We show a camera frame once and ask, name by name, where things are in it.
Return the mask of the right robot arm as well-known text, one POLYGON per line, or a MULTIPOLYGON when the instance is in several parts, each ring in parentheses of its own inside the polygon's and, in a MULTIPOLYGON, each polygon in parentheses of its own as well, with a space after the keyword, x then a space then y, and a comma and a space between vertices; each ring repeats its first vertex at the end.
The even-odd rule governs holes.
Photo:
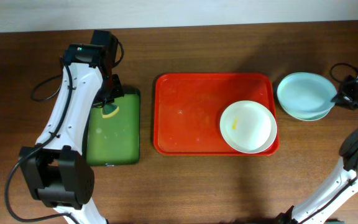
MULTIPOLYGON (((344 80, 336 80, 339 89, 325 96, 335 106, 358 110, 358 68, 348 63, 337 63, 330 68, 330 75, 337 66, 350 67, 357 76, 349 75, 344 80)), ((342 143, 339 156, 333 172, 312 196, 298 205, 291 206, 286 213, 280 213, 274 223, 324 223, 358 192, 358 128, 342 143)))

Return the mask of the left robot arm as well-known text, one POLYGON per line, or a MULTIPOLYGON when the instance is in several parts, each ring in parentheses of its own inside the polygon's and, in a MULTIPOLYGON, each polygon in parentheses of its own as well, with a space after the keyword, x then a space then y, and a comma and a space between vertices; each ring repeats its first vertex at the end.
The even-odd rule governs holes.
POLYGON ((52 114, 32 147, 23 147, 20 169, 33 199, 53 208, 68 223, 107 223, 92 199, 94 172, 83 157, 92 108, 124 95, 112 73, 123 46, 109 31, 95 30, 89 44, 71 44, 63 57, 62 83, 52 114))

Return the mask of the light blue plate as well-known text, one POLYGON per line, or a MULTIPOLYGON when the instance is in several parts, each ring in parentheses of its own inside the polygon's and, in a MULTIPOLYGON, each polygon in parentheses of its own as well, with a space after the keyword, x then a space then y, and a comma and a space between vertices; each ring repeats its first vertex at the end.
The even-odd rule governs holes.
POLYGON ((277 87, 282 107, 299 114, 319 114, 334 107, 331 99, 337 94, 335 86, 321 75, 296 72, 286 76, 277 87))

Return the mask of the mint green plate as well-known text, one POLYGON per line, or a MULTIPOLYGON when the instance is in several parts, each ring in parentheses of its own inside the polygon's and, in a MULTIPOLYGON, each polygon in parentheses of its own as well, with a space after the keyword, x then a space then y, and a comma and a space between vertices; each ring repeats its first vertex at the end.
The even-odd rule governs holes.
POLYGON ((285 107, 282 108, 287 114, 289 114, 291 117, 295 118, 295 119, 299 119, 299 120, 302 120, 302 121, 317 121, 319 119, 322 119, 324 118, 326 115, 328 115, 328 113, 330 112, 329 110, 328 111, 325 111, 323 113, 319 113, 319 114, 299 114, 299 113, 296 113, 294 111, 290 111, 288 109, 286 109, 285 107))

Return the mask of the yellow green sponge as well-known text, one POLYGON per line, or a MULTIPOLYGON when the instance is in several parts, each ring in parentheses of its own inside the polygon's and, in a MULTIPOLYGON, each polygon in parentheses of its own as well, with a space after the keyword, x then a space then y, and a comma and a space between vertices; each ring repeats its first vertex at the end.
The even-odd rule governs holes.
POLYGON ((101 114, 103 119, 111 118, 118 112, 119 112, 119 107, 114 104, 106 104, 101 108, 101 114))

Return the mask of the cream white plate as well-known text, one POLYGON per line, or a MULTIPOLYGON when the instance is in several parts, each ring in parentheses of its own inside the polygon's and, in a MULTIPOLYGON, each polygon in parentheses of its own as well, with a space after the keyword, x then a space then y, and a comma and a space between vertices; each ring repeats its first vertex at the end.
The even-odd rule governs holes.
POLYGON ((257 154, 273 146, 278 127, 273 113, 255 101, 229 105, 219 120, 224 141, 243 154, 257 154))

